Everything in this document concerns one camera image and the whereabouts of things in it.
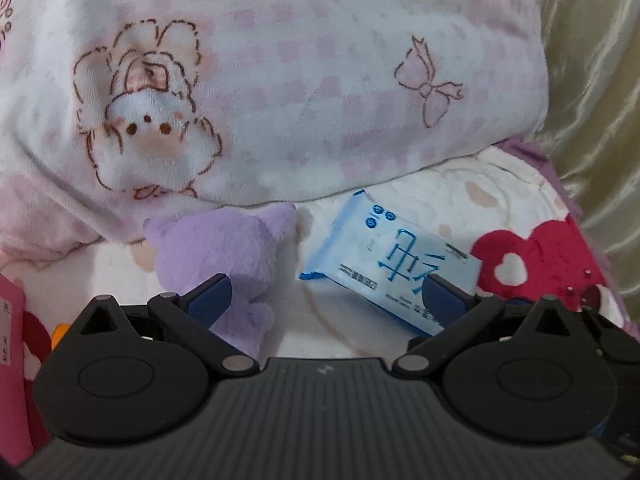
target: plush toy body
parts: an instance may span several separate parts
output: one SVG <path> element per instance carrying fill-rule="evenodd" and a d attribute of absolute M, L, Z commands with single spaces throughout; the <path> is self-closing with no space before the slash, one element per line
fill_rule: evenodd
<path fill-rule="evenodd" d="M 275 279 L 278 243 L 295 229 L 296 209 L 290 203 L 255 215 L 222 208 L 145 222 L 146 239 L 158 250 L 156 274 L 166 290 L 185 294 L 219 272 L 229 277 L 231 306 L 211 330 L 254 358 L 273 325 L 271 307 L 254 300 Z"/>

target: black object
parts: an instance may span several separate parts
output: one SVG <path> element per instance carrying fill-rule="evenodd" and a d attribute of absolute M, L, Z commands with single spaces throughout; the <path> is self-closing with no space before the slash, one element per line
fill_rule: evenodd
<path fill-rule="evenodd" d="M 54 439 L 22 478 L 637 474 L 616 457 L 629 448 L 605 436 L 638 436 L 639 401 L 625 397 L 620 377 L 638 384 L 640 346 L 594 312 L 570 314 L 555 298 L 533 307 L 474 298 L 391 371 L 380 359 L 271 358 L 260 372 L 180 305 L 156 296 L 145 311 L 106 297 L 85 308 L 36 378 Z M 140 337 L 149 333 L 159 340 Z M 2 480 L 20 478 L 6 471 Z"/>

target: bow print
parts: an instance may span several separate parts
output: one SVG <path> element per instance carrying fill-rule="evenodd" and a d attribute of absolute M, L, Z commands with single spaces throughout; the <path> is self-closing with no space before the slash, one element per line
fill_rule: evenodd
<path fill-rule="evenodd" d="M 396 67 L 394 76 L 400 86 L 420 92 L 424 98 L 422 122 L 427 128 L 433 128 L 449 111 L 451 100 L 462 99 L 462 85 L 447 81 L 440 85 L 433 83 L 436 67 L 429 54 L 424 38 L 418 40 L 412 36 L 413 46 L 406 53 L 405 60 Z"/>

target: gold satin curtain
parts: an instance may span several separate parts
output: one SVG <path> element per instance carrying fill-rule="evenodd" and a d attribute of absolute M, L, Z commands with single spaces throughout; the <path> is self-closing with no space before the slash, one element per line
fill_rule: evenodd
<path fill-rule="evenodd" d="M 535 139 L 640 321 L 640 0 L 546 0 L 550 109 Z"/>

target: blue and white package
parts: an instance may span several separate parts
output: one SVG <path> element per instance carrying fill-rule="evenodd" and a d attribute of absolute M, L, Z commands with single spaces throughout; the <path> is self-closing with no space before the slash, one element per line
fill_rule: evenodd
<path fill-rule="evenodd" d="M 443 327 L 422 304 L 425 276 L 434 272 L 473 294 L 480 266 L 480 260 L 400 218 L 361 190 L 340 210 L 300 279 L 329 278 L 436 335 Z"/>

